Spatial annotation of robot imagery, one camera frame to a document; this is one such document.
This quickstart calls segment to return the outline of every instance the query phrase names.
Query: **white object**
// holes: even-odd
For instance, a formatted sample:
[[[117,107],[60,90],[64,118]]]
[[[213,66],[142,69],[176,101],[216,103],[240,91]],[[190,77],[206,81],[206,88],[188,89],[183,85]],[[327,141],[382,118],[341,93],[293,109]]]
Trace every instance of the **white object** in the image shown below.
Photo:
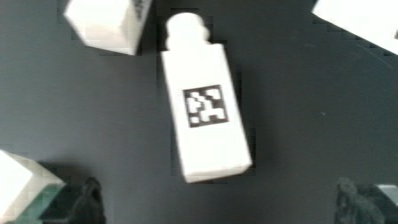
[[[48,185],[64,182],[37,162],[0,150],[0,224],[16,220]]]
[[[380,184],[376,185],[382,193],[389,197],[389,200],[392,201],[394,205],[398,206],[398,187],[396,185]]]
[[[250,164],[231,75],[220,44],[209,44],[200,17],[167,22],[161,53],[186,182],[240,174]]]
[[[87,46],[133,55],[151,0],[69,0],[64,16]]]
[[[396,9],[396,0],[318,0],[312,13],[398,54]]]

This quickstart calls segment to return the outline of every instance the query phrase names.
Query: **green object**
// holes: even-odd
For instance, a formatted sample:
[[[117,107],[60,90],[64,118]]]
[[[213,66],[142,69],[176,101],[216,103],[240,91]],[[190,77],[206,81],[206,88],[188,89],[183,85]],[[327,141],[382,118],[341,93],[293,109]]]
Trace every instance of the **green object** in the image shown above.
[[[48,185],[41,194],[37,195],[23,213],[14,222],[7,224],[42,224],[39,220],[41,214],[48,208],[48,205],[55,199],[55,196],[64,188],[64,185]]]

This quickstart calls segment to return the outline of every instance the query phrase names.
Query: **black table surface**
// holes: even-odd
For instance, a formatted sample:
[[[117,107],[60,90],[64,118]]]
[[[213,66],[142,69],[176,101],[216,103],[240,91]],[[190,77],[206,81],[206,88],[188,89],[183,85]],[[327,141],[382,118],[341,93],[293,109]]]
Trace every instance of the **black table surface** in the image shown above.
[[[65,0],[0,1],[0,148],[94,176],[110,224],[334,223],[336,183],[398,183],[398,57],[316,19],[312,0],[153,5],[138,56],[85,47]],[[225,44],[256,166],[186,184],[160,51],[195,12]]]

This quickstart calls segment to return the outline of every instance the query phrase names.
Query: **white cap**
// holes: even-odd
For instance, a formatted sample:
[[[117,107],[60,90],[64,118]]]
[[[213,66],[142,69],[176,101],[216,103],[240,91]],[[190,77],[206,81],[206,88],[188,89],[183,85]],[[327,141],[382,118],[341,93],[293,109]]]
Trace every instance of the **white cap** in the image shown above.
[[[192,49],[208,45],[209,32],[202,18],[193,13],[179,13],[167,21],[167,48]]]

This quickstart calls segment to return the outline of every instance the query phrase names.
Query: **white block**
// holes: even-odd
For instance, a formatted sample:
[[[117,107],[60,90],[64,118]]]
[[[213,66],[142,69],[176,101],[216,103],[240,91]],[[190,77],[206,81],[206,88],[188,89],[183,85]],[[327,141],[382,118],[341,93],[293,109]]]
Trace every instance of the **white block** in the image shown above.
[[[151,0],[69,0],[64,16],[87,46],[133,55]]]
[[[186,182],[197,182],[240,174],[252,161],[224,47],[206,42],[195,14],[176,15],[167,28],[161,58],[179,158]]]
[[[398,54],[396,8],[396,0],[318,0],[312,13]]]
[[[14,221],[49,184],[64,186],[37,162],[0,150],[0,224]]]

